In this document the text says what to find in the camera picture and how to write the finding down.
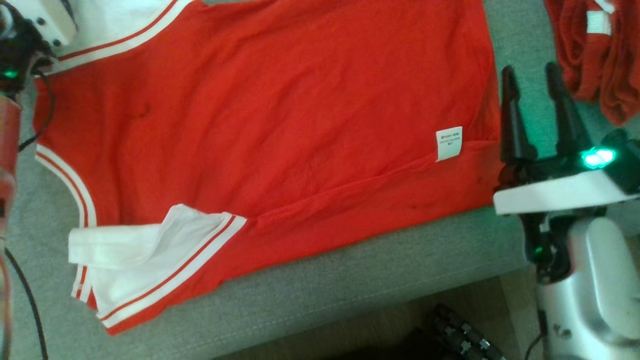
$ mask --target gray upholstery fabric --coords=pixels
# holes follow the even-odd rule
[[[527,128],[541,153],[550,154],[554,111],[543,67],[554,58],[554,45],[540,3],[485,0],[497,67],[515,66]],[[23,138],[32,101],[26,97]],[[597,106],[580,110],[594,138],[612,129]],[[93,311],[70,297],[75,270],[67,263],[67,234],[77,225],[76,205],[33,155],[34,148],[20,155],[8,247],[33,288],[52,359],[211,358],[525,265],[516,219],[484,208],[230,281],[111,338]],[[625,204],[612,211],[628,234],[640,233],[631,221],[636,209]],[[37,359],[31,310],[13,272],[12,280],[13,358]]]

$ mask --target green indicator light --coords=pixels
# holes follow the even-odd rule
[[[15,71],[15,70],[7,70],[7,71],[3,72],[3,75],[6,78],[9,78],[9,79],[15,79],[15,78],[18,77],[18,72]]]
[[[616,158],[616,152],[611,149],[591,149],[582,153],[582,162],[588,168],[604,168]]]

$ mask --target wooden floor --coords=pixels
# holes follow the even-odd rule
[[[629,241],[640,269],[640,241]],[[377,312],[307,331],[272,343],[221,357],[221,360],[315,360],[337,356],[367,346],[392,346],[400,342],[421,319],[442,302],[485,334],[507,360],[524,358],[538,335],[532,269],[423,297]],[[531,360],[542,360],[538,345]]]

